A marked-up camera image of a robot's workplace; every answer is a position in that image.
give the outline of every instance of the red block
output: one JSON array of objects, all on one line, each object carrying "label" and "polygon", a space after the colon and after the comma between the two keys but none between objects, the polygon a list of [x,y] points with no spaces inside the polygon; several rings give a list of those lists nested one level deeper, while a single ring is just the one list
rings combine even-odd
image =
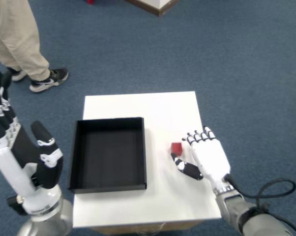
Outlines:
[{"label": "red block", "polygon": [[171,144],[171,153],[174,153],[177,156],[181,156],[183,153],[182,143],[172,143]]}]

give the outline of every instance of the person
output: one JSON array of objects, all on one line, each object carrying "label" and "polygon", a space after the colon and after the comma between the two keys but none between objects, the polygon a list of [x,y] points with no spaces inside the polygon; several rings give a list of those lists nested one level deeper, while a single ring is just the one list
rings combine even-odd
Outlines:
[{"label": "person", "polygon": [[42,92],[68,78],[68,70],[49,69],[40,53],[39,32],[28,0],[0,0],[0,62],[13,81],[29,75],[30,90]]}]

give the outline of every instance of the robotic thumb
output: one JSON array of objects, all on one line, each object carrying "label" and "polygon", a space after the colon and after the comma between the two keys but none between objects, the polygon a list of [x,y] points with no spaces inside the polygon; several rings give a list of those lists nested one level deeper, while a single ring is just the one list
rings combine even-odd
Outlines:
[{"label": "robotic thumb", "polygon": [[63,154],[55,139],[39,121],[32,123],[31,129],[40,149],[37,179],[42,187],[53,188],[58,183],[62,171]]}]

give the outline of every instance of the white table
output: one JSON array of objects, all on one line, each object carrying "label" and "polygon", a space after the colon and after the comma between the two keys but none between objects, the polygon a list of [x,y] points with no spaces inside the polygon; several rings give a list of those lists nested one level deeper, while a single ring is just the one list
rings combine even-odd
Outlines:
[{"label": "white table", "polygon": [[[195,92],[86,96],[83,119],[143,117],[147,190],[75,194],[73,227],[110,227],[220,218],[207,180],[179,172],[172,142],[201,129]],[[188,144],[184,159],[193,162]]]}]

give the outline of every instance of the sneaker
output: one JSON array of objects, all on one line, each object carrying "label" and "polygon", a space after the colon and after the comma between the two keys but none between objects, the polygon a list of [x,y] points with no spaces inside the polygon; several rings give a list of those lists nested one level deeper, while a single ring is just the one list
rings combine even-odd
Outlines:
[{"label": "sneaker", "polygon": [[50,76],[43,81],[31,80],[30,90],[32,92],[42,92],[50,87],[58,86],[68,78],[68,70],[57,69],[51,70]]},{"label": "sneaker", "polygon": [[10,68],[10,67],[7,67],[7,69],[12,74],[11,80],[15,81],[15,82],[22,80],[27,75],[27,73],[23,70],[17,71],[17,70],[14,70],[13,68]]}]

